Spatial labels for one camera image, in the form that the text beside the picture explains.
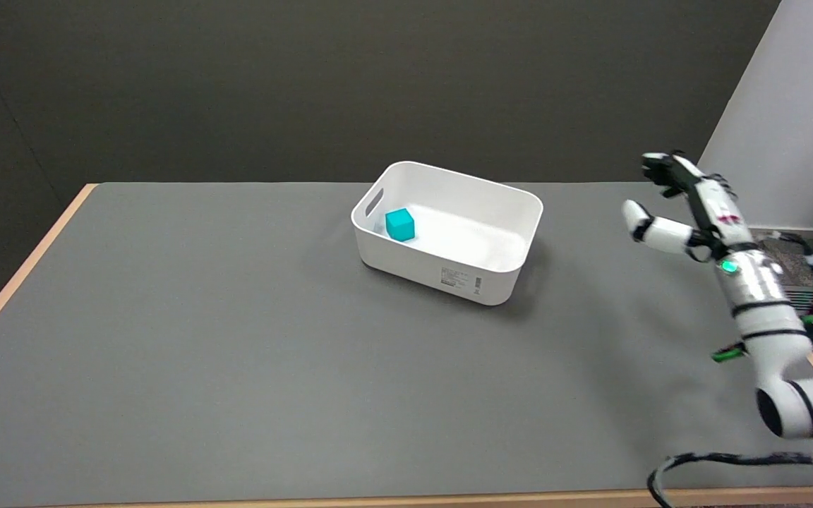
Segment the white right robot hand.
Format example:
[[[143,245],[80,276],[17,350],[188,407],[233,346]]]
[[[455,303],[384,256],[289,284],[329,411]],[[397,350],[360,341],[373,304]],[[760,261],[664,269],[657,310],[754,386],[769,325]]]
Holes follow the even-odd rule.
[[[705,174],[678,150],[643,154],[642,171],[646,179],[661,187],[663,197],[683,196],[694,223],[659,217],[636,200],[626,200],[622,215],[633,241],[653,250],[684,254],[700,263],[720,262],[735,252],[758,250],[725,178]]]

